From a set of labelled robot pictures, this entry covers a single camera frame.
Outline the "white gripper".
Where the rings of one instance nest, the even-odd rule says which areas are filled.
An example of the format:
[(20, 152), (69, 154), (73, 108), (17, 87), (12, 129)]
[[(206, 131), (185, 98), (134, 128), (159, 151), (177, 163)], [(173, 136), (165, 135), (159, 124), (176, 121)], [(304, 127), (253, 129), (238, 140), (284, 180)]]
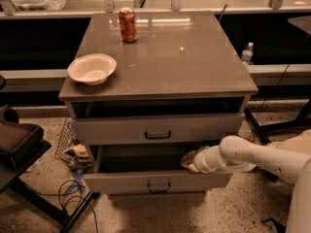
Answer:
[(193, 161), (193, 163), (182, 163), (182, 166), (195, 173), (211, 173), (223, 169), (227, 161), (221, 155), (218, 146), (202, 147), (197, 151), (192, 150), (185, 154), (182, 162)]

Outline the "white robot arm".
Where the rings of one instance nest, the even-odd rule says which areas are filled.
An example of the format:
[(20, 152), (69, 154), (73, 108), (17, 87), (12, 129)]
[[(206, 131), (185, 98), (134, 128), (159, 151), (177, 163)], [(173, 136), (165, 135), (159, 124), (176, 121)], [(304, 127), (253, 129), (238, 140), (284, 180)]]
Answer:
[(311, 130), (265, 146), (226, 136), (217, 146), (192, 150), (181, 165), (196, 173), (248, 172), (260, 167), (294, 186), (286, 233), (311, 231)]

